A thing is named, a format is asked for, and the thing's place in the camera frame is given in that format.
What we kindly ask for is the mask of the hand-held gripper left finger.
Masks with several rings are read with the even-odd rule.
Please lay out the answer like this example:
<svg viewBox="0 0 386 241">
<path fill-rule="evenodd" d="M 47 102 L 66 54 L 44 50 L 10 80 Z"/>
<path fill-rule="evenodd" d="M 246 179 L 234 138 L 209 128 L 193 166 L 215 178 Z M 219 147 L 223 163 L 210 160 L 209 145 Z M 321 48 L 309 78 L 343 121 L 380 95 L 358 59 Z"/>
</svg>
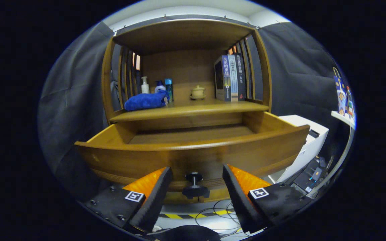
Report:
<svg viewBox="0 0 386 241">
<path fill-rule="evenodd" d="M 84 206 L 118 228 L 147 234 L 161 212 L 173 179 L 170 167 L 160 168 L 127 186 L 110 186 L 84 202 Z"/>
</svg>

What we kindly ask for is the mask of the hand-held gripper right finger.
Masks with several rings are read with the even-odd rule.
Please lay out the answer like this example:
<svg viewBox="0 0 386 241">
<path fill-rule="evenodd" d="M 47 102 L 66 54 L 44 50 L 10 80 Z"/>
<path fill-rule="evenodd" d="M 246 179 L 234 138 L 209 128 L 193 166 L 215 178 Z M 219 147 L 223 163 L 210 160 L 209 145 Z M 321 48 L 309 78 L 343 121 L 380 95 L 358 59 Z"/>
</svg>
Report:
<svg viewBox="0 0 386 241">
<path fill-rule="evenodd" d="M 266 181 L 229 164 L 222 178 L 244 232 L 277 226 L 297 215 L 312 199 L 285 183 Z"/>
</svg>

